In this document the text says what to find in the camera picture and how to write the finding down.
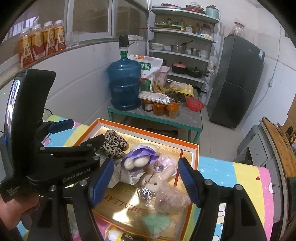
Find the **person's left hand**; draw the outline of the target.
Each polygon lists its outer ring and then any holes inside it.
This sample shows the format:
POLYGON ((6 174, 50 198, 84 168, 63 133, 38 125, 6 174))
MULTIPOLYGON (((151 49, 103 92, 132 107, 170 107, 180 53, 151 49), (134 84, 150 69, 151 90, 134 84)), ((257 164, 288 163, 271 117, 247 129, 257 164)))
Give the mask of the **person's left hand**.
POLYGON ((1 197, 1 221, 8 231, 18 225, 21 215, 27 210, 34 208, 39 203, 37 193, 29 193, 17 196, 9 202, 4 202, 1 197))

